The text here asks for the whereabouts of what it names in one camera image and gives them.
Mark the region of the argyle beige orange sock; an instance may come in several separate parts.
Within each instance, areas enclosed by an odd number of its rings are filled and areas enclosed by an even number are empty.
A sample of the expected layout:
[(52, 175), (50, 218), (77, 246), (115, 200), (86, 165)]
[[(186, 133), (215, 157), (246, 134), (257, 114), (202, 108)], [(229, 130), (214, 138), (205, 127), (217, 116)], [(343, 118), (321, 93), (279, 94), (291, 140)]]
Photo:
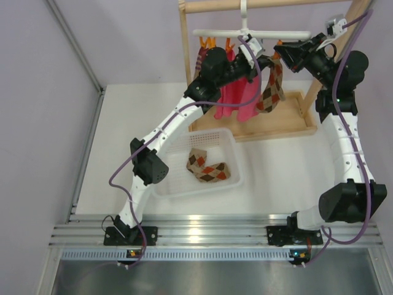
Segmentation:
[(270, 66), (270, 75), (263, 93), (260, 96), (256, 109), (261, 113), (269, 113), (277, 107), (278, 103), (285, 101), (282, 89), (283, 69), (280, 59), (273, 59)]

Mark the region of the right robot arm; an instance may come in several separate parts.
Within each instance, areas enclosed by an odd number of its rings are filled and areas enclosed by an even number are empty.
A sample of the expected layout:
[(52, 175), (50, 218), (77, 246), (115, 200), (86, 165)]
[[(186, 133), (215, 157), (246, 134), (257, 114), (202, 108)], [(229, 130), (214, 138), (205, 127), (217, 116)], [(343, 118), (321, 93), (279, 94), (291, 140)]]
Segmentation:
[(386, 186), (376, 183), (367, 167), (357, 131), (354, 91), (365, 77), (368, 58), (352, 50), (335, 61), (325, 52), (326, 40), (321, 33), (274, 48), (292, 72), (306, 69), (323, 85), (317, 94), (316, 112), (329, 142), (335, 180), (317, 205), (292, 213), (285, 226), (268, 227), (271, 245), (305, 244), (307, 238), (320, 245), (320, 227), (334, 222), (366, 223), (387, 196)]

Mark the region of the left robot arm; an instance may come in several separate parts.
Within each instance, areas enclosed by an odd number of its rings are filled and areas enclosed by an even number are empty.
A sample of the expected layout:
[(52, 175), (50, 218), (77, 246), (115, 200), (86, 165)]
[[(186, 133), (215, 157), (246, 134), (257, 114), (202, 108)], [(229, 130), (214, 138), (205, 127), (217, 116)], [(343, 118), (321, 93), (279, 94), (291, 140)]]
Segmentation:
[(143, 227), (141, 222), (154, 185), (169, 172), (162, 156), (190, 124), (218, 102), (222, 87), (243, 77), (249, 81), (260, 77), (261, 71), (272, 63), (270, 57), (252, 57), (248, 50), (239, 51), (233, 61), (228, 60), (226, 51), (220, 47), (207, 51), (199, 75), (169, 116), (143, 139), (131, 141), (127, 162), (133, 164), (132, 187), (123, 190), (127, 201), (112, 225), (106, 228), (104, 245), (153, 245), (147, 234), (156, 232), (156, 228)]

